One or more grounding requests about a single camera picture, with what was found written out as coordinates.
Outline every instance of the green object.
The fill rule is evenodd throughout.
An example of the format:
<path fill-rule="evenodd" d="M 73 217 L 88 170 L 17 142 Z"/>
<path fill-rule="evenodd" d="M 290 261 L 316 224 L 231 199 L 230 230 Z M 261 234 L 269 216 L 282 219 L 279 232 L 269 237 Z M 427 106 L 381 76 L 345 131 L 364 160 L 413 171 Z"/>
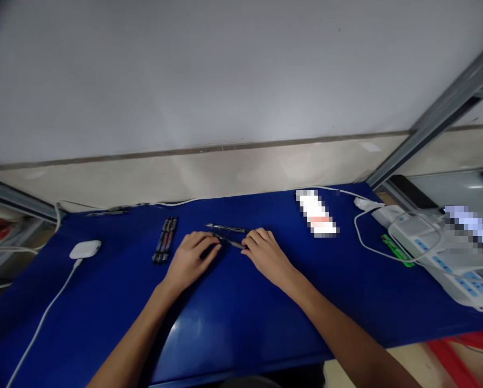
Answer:
<path fill-rule="evenodd" d="M 401 250 L 398 244 L 392 241 L 388 235 L 382 235 L 382 241 L 391 249 L 391 251 L 394 253 L 394 256 L 401 260 L 410 260 L 410 258 Z M 416 264 L 413 262 L 405 262 L 403 265 L 410 268 L 414 267 Z"/>

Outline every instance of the blue table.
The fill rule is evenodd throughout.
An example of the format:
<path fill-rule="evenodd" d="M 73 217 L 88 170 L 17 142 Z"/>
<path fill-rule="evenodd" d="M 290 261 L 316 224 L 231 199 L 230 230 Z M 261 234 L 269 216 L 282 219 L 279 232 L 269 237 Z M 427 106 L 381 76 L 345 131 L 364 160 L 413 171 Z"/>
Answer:
<path fill-rule="evenodd" d="M 337 187 L 377 199 L 363 183 Z M 272 230 L 293 265 L 386 348 L 483 330 L 483 313 L 455 303 L 423 268 L 406 268 L 358 243 L 353 218 L 360 210 L 352 196 L 320 194 L 340 228 L 336 238 L 310 234 L 294 191 L 138 207 L 121 216 L 70 214 L 0 299 L 0 387 L 69 275 L 72 247 L 98 239 L 101 250 L 75 272 L 13 385 L 85 386 L 166 273 L 167 266 L 152 265 L 151 255 L 170 215 L 180 218 L 175 243 L 208 222 Z M 359 222 L 365 242 L 386 252 L 385 229 L 371 216 Z M 181 387 L 330 358 L 294 302 L 238 249 L 224 246 L 207 276 L 169 312 L 142 381 Z"/>

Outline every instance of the forearm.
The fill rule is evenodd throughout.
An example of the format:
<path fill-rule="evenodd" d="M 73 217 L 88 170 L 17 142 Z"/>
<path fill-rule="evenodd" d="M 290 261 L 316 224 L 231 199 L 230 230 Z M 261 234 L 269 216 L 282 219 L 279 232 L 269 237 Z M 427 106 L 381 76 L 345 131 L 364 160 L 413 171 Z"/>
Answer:
<path fill-rule="evenodd" d="M 164 281 L 154 289 L 143 311 L 87 387 L 123 388 L 137 385 L 164 316 L 179 294 L 179 289 Z"/>
<path fill-rule="evenodd" d="M 298 271 L 291 272 L 283 291 L 305 312 L 358 388 L 419 388 L 399 362 Z"/>

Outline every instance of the white power strip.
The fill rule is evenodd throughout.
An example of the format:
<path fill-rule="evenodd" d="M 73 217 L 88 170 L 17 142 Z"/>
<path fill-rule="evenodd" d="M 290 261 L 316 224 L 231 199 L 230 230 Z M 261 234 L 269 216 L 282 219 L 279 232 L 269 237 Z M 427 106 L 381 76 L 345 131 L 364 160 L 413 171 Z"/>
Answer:
<path fill-rule="evenodd" d="M 469 268 L 452 266 L 451 255 L 445 254 L 445 238 L 437 230 L 417 216 L 403 215 L 391 225 L 389 233 L 412 257 L 421 257 L 418 262 L 441 284 L 455 302 L 483 311 L 483 280 Z M 461 275 L 470 280 L 456 278 Z"/>

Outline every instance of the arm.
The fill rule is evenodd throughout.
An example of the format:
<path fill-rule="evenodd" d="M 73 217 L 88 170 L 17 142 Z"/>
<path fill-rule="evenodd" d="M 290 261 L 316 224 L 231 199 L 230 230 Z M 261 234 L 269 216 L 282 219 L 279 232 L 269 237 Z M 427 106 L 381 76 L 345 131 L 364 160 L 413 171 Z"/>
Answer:
<path fill-rule="evenodd" d="M 204 259 L 200 255 L 211 244 L 217 244 Z M 164 280 L 155 287 L 145 307 L 96 372 L 88 388 L 123 388 L 137 386 L 141 370 L 164 316 L 178 296 L 209 267 L 220 250 L 211 233 L 187 234 L 168 268 Z"/>
<path fill-rule="evenodd" d="M 250 231 L 241 243 L 248 248 L 241 253 L 304 311 L 358 388 L 420 388 L 399 362 L 292 266 L 272 232 Z"/>

